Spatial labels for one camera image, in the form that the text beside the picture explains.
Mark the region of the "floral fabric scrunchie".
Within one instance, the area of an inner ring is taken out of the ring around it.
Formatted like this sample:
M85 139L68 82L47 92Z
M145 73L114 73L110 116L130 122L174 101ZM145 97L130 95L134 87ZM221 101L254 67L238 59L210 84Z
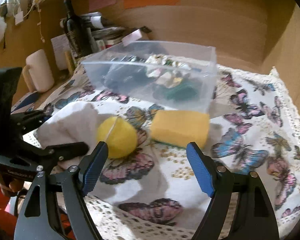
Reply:
M163 54L151 55L146 61L146 76L156 85L173 88L190 76L191 66Z

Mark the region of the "white mug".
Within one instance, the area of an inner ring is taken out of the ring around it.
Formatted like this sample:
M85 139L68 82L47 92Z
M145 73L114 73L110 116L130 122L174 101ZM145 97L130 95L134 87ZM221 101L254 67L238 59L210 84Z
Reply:
M24 81L29 92L45 93L55 81L45 51L40 49L26 58L26 66L22 70Z

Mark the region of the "dark wine bottle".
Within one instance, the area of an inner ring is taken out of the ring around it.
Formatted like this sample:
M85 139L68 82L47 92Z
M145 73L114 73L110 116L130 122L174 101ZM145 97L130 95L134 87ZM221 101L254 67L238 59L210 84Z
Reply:
M81 17L75 14L71 0L64 0L67 9L66 19L63 21L64 32L70 42L70 47L77 57L84 57L92 53L86 26Z

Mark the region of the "pink notepad block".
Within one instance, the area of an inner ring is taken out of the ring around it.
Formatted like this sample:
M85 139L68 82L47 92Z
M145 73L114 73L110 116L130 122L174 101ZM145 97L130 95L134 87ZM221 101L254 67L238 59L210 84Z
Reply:
M129 44L141 40L143 38L142 31L140 29L136 29L135 31L131 32L127 36L122 39L123 46L128 46Z

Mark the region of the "white cloth mask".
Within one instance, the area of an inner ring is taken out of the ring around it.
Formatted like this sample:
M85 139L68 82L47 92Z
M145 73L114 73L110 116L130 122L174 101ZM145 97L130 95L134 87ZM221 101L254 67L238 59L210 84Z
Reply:
M105 118L93 103L71 102L40 126L35 137L43 148L85 142L89 146L87 154L91 154L97 145L97 128Z

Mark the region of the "teal knitted cloth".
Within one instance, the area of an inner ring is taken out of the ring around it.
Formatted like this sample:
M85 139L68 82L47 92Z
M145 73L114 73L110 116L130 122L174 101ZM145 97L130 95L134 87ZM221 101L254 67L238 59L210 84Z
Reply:
M202 82L195 79L185 79L173 88L163 85L155 85L153 88L153 98L157 100L188 101L198 99L202 88Z

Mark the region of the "butterfly print tablecloth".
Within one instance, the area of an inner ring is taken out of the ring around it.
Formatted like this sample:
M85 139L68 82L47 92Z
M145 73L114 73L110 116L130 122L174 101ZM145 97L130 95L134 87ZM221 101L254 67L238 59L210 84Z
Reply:
M79 65L41 108L52 116L71 102L118 115L139 136L134 153L108 160L85 203L104 239L190 239L210 203L184 148L151 138L163 105L95 88ZM232 172L256 171L274 208L281 239L300 222L300 115L276 70L268 75L218 66L205 154ZM31 132L24 139L42 147Z

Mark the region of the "white handwritten note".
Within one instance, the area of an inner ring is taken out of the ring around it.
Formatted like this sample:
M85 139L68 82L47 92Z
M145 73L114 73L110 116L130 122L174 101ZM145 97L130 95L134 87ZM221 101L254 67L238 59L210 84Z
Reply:
M67 69L65 52L70 51L69 41L65 34L51 39L56 66L59 70Z

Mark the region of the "clear plastic bin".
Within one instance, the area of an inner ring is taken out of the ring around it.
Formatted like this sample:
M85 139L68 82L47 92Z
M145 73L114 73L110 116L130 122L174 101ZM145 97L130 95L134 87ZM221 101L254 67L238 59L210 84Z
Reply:
M215 47L134 41L90 55L81 64L97 89L207 113L216 84L216 60Z

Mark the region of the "stack of papers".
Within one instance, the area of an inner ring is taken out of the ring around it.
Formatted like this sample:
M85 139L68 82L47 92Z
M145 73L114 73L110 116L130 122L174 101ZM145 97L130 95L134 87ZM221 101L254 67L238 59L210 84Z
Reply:
M106 46L106 41L121 39L122 35L126 31L125 27L115 26L100 12L93 12L79 16L82 18L92 49L92 53L101 51L100 46ZM63 28L63 21L66 18L61 19L60 25Z

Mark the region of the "yellow sponge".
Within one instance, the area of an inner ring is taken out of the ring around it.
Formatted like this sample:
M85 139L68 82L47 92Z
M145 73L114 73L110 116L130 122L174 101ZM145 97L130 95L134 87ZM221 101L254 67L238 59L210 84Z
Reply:
M206 113L181 110L159 110L151 126L151 138L165 144L186 148L195 142L200 148L206 144L210 116Z

